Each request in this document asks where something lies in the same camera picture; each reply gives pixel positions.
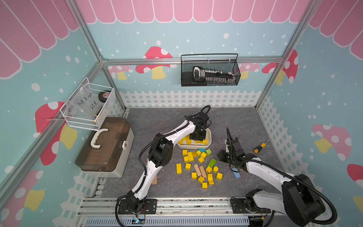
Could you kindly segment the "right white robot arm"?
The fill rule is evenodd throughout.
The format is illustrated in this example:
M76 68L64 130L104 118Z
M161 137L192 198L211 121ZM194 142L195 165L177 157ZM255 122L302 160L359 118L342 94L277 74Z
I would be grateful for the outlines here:
M229 164L233 172L243 170L268 182L278 193L268 193L254 189L245 195L244 201L232 198L232 206L249 213L262 209L287 215L296 225L304 227L309 223L330 225L337 220L337 210L333 203L318 191L310 178L304 174L288 174L258 158L245 153L237 138L227 130L226 149L218 153L218 158Z

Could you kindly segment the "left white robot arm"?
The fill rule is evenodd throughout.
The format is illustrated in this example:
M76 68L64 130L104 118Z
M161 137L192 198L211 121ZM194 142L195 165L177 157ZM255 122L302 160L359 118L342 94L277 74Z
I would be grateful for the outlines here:
M116 200L115 218L119 226L124 226L118 213L121 202L125 201L136 216L145 209L149 188L158 172L171 161L174 146L188 135L195 141L206 138L206 129L211 125L208 116L210 109L211 106L206 105L198 113L186 115L178 127L165 134L158 133L152 142L141 150L138 160L143 166L143 174L126 195Z

